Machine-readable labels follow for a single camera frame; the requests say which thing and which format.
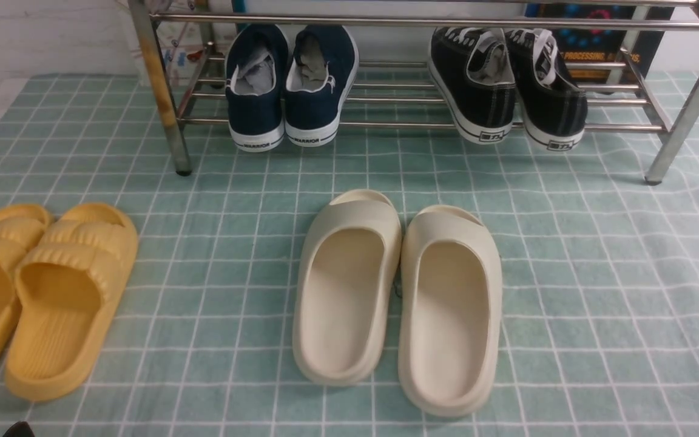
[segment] sneaker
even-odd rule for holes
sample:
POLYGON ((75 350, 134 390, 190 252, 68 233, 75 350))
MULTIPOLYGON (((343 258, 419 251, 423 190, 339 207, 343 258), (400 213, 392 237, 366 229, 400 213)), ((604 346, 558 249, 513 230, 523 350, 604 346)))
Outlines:
POLYGON ((522 123, 538 146, 573 149, 584 135, 586 92, 573 82, 549 30, 511 30, 508 55, 514 68, 522 123))
POLYGON ((282 142, 280 91, 287 65, 288 39, 277 25, 248 25, 228 47, 228 126, 239 149, 266 152, 282 142))
POLYGON ((355 39, 342 25, 300 31, 284 92, 285 131, 294 144, 322 146, 335 138, 359 63, 355 39))
POLYGON ((463 138, 492 144, 511 130, 514 74, 502 30, 436 29, 430 38, 428 71, 463 138))

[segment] rack shelf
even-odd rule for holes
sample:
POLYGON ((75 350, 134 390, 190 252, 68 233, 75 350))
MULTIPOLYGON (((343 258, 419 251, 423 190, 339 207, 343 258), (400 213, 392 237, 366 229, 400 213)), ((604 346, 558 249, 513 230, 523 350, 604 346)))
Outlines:
MULTIPOLYGON (((191 158, 189 158, 183 129, 188 124, 227 124, 224 118, 192 117, 194 104, 199 99, 222 100, 225 95, 217 91, 202 90, 203 86, 222 87, 225 78, 221 76, 220 63, 225 60, 222 53, 217 52, 214 44, 211 23, 277 23, 277 24, 336 24, 336 25, 385 25, 386 27, 545 27, 550 29, 610 29, 627 30, 623 47, 617 53, 613 62, 587 62, 569 64, 569 67, 578 69, 612 70, 624 72, 625 75, 635 78, 635 83, 622 85, 584 84, 581 87, 589 92, 627 92, 635 94, 631 97, 591 97, 588 100, 591 107, 642 107, 649 124, 588 124, 587 130, 591 132, 625 132, 655 134, 662 141, 663 146, 655 157, 652 166, 647 171, 644 179, 649 185, 658 185, 668 170, 672 160, 681 149, 683 142, 689 135, 697 117, 699 117, 699 77, 690 95, 687 97, 676 121, 670 122, 657 99, 649 91, 646 81, 638 72, 638 69, 630 60, 629 53, 640 30, 652 30, 665 32, 699 31, 699 20, 691 22, 646 20, 646 12, 649 7, 687 7, 691 8, 695 16, 699 18, 699 0, 571 0, 568 3, 582 5, 632 5, 638 6, 633 19, 480 19, 480 18, 423 18, 404 16, 294 16, 294 15, 262 15, 262 14, 218 14, 208 11, 208 0, 197 2, 195 13, 170 13, 165 11, 149 11, 145 0, 128 0, 134 28, 136 28, 139 43, 142 49, 150 85, 158 104, 161 123, 169 142, 172 158, 177 174, 187 176, 191 174, 191 158), (161 21, 197 22, 200 23, 204 51, 198 62, 194 77, 188 84, 188 89, 183 95, 180 104, 175 104, 172 92, 167 82, 164 71, 163 59, 161 59, 161 47, 158 36, 155 33, 155 23, 161 21)), ((558 3, 556 0, 544 0, 544 3, 558 3)), ((361 60, 361 67, 373 67, 374 69, 422 69, 424 62, 414 61, 366 61, 361 60)), ((421 91, 433 90, 432 83, 425 81, 411 82, 382 82, 363 81, 355 83, 353 90, 375 91, 421 91)), ((428 96, 399 96, 389 94, 358 94, 350 92, 349 102, 368 104, 417 104, 436 105, 444 104, 441 97, 428 96)), ((344 127, 355 128, 392 128, 392 129, 452 129, 452 123, 431 123, 418 121, 395 122, 371 122, 371 121, 342 121, 344 127)), ((515 123, 515 128, 522 127, 521 123, 515 123)))

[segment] white rubber sole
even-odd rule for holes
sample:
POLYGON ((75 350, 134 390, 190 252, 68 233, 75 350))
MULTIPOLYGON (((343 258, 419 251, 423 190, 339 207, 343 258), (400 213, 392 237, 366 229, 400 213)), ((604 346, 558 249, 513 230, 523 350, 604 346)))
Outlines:
POLYGON ((449 107, 449 112, 452 114, 452 122, 454 126, 460 132, 460 135, 474 144, 495 144, 500 142, 511 132, 512 124, 508 123, 503 127, 485 127, 480 124, 472 123, 460 112, 457 102, 454 101, 454 97, 449 92, 447 84, 444 83, 443 78, 436 70, 436 66, 433 64, 432 58, 430 58, 430 45, 428 45, 428 72, 430 72, 430 77, 433 78, 433 82, 436 84, 441 97, 447 102, 447 107, 449 107))
POLYGON ((522 113, 522 125, 525 127, 525 132, 530 139, 533 140, 533 144, 538 147, 538 149, 543 149, 549 152, 568 152, 574 149, 582 141, 584 136, 584 129, 574 135, 569 135, 565 137, 560 137, 557 135, 552 135, 540 130, 530 121, 530 117, 527 116, 527 111, 525 110, 525 104, 522 102, 522 96, 519 96, 519 92, 516 94, 516 100, 519 102, 519 110, 522 113))
POLYGON ((336 111, 336 118, 323 127, 309 130, 293 127, 289 125, 287 121, 285 121, 285 132, 288 133, 289 140, 291 140, 293 144, 296 144, 296 146, 319 147, 328 144, 329 142, 333 141, 333 138, 336 138, 336 132, 339 130, 339 118, 341 118, 342 115, 344 101, 347 99, 347 96, 350 94, 350 89, 355 83, 355 76, 357 76, 357 69, 360 65, 360 54, 358 53, 357 42, 355 42, 355 38, 353 38, 352 33, 350 33, 346 27, 344 27, 344 31, 347 32, 349 40, 352 41, 352 47, 355 50, 355 65, 349 72, 347 84, 344 87, 341 98, 339 99, 339 108, 336 111))
POLYGON ((236 148, 250 153, 267 152, 279 146, 285 138, 285 122, 281 121, 280 125, 271 132, 260 135, 244 135, 234 132, 231 127, 228 127, 231 132, 231 139, 234 141, 236 148))

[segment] navy blue sneaker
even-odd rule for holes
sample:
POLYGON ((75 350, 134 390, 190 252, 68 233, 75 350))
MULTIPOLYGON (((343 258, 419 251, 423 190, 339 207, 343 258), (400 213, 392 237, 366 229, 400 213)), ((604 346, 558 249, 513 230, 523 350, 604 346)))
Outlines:
POLYGON ((285 136, 280 92, 288 65, 288 39, 274 24, 251 24, 225 58, 228 125, 236 147, 266 152, 285 136))
POLYGON ((296 36, 284 92, 285 131, 294 144, 335 138, 358 63, 355 39, 342 25, 308 25, 296 36))

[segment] teal checkered mat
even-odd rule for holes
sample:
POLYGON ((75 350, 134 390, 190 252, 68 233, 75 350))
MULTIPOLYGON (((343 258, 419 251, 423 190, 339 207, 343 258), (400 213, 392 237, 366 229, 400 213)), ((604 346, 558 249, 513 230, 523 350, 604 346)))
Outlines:
MULTIPOLYGON (((695 79, 650 83, 675 116, 695 79)), ((438 106, 345 111, 449 120, 438 106)), ((594 108, 590 119, 644 115, 594 108)), ((36 202, 60 215, 108 202, 141 243, 86 384, 31 404, 9 394, 0 361, 0 433, 28 420, 39 437, 699 436, 699 122, 656 188, 641 179, 660 146, 651 135, 588 134, 565 155, 532 150, 516 131, 482 147, 455 132, 344 129, 329 146, 264 154, 237 152, 225 127, 185 136, 195 171, 178 177, 152 95, 128 77, 34 78, 3 117, 0 208, 36 202), (501 349, 493 394, 473 416, 430 417, 403 395, 394 294, 371 379, 325 388, 300 375, 300 246, 314 213, 352 188, 382 191, 404 221, 457 205, 493 233, 501 349)))

